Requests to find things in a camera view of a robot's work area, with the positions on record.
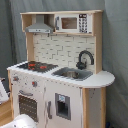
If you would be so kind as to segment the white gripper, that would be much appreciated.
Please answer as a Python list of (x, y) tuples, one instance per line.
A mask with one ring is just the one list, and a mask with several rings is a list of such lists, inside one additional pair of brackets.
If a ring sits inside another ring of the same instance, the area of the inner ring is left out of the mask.
[(2, 79), (0, 78), (0, 104), (9, 100), (8, 94), (2, 84)]

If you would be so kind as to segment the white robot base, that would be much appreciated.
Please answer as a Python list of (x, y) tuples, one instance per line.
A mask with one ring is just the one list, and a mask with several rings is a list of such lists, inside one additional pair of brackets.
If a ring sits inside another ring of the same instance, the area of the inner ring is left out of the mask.
[(31, 117), (21, 114), (10, 123), (0, 126), (0, 128), (37, 128), (37, 126)]

